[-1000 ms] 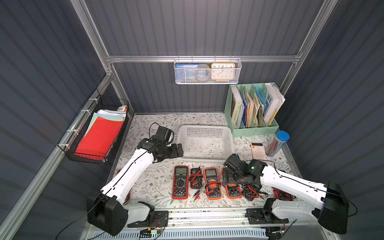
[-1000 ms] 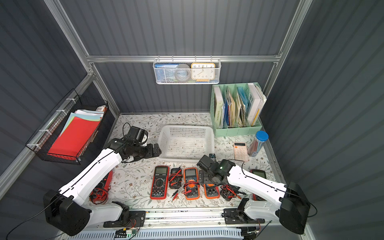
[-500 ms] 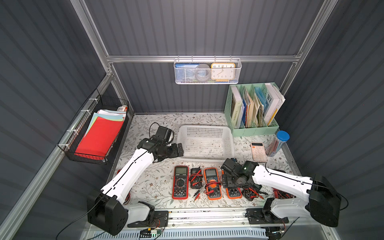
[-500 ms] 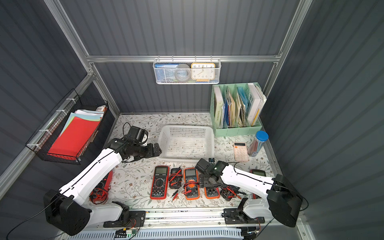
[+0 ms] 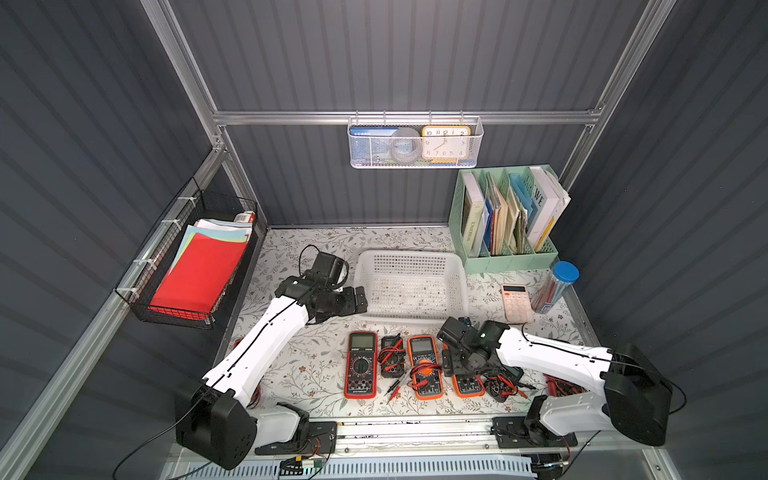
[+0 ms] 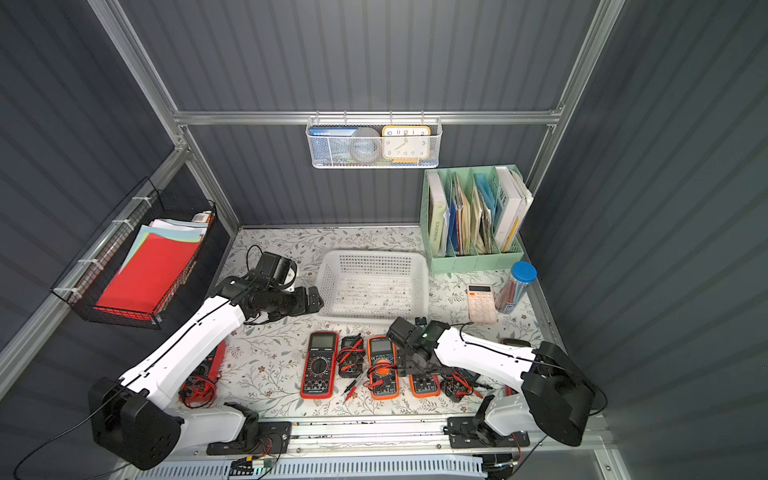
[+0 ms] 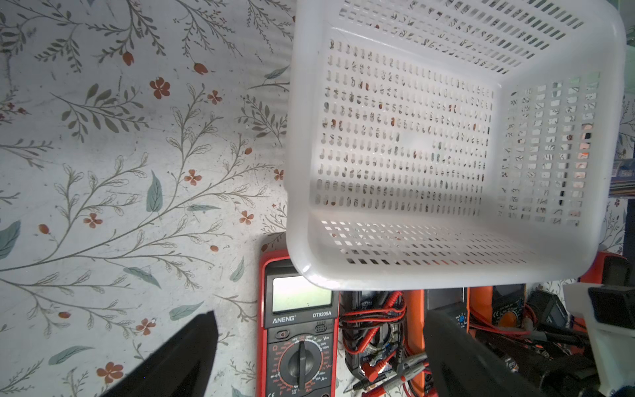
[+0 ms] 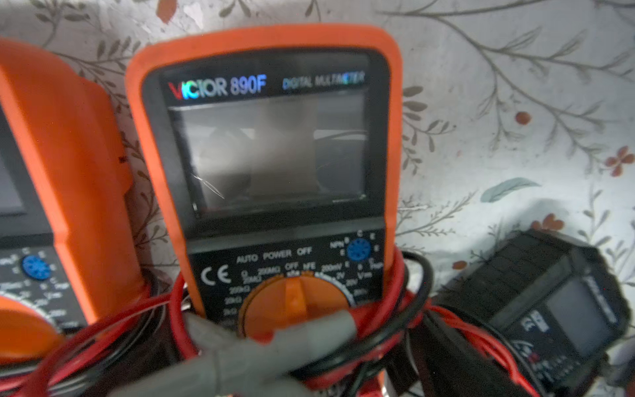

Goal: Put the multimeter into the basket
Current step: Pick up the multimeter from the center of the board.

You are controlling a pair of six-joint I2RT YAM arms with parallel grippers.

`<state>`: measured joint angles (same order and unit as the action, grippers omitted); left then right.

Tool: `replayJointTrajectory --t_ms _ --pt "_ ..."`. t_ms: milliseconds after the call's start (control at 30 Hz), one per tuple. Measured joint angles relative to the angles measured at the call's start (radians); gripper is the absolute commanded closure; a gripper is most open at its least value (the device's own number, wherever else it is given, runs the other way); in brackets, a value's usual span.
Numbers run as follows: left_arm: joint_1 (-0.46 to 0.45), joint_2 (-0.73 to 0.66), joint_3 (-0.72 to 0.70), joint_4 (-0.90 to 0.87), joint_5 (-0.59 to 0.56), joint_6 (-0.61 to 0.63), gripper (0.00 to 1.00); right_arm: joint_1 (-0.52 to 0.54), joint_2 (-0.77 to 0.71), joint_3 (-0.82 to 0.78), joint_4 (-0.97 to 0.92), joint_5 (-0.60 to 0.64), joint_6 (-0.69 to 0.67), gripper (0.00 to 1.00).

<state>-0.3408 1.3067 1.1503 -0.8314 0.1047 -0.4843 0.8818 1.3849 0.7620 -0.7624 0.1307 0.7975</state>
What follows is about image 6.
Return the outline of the small black multimeter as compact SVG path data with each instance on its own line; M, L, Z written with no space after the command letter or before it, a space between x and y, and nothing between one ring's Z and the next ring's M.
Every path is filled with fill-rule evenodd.
M338 375L348 379L358 377L363 371L365 357L364 339L360 334L343 337L337 358Z

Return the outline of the large red multimeter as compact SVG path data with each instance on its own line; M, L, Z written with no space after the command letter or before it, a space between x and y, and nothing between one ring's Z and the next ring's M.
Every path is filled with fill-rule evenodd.
M309 337L299 395L302 399L329 399L334 390L338 334L313 332Z

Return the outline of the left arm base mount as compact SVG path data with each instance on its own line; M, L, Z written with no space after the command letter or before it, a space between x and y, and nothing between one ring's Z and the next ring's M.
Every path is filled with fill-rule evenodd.
M291 422L251 422L229 442L213 442L206 448L209 456L262 456L287 451L293 424Z

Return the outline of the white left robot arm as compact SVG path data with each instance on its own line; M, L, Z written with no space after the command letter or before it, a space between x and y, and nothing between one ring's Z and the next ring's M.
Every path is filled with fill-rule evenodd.
M262 313L275 322L319 312L316 287L286 287L244 277L225 278L192 317L160 347L118 379L102 378L88 404L94 442L140 470L194 446L213 453L259 447L258 414L237 403L174 407L183 383L225 338Z

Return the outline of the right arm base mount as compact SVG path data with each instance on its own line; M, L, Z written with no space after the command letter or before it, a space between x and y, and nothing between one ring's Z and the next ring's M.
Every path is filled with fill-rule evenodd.
M481 425L474 417L454 416L447 419L443 434L449 438L454 449L528 447L530 438L527 432L517 431L508 436L500 436L489 427Z

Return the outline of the orange multimeter with leads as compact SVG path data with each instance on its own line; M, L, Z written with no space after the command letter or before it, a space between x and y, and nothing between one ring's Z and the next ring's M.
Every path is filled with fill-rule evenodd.
M386 336L368 340L366 387L374 400L392 400L399 396L400 385L397 368L397 350Z

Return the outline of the small dark green-screen multimeter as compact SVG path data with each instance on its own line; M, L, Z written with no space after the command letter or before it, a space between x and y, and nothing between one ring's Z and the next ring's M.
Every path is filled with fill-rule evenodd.
M475 390L472 382L458 370L453 370L451 373L443 376L440 381L440 389L447 398L454 403L458 403L462 399L471 397L472 395L479 398L482 397L482 395Z

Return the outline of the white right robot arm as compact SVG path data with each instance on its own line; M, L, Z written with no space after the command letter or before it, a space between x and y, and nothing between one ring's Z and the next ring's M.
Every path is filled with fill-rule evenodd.
M467 371L515 391L488 395L472 425L451 428L450 434L495 446L536 428L562 445L582 443L598 387L558 345L496 343L466 333L463 326L440 321L418 326L402 317L389 326L386 337L406 359L419 356L426 373Z

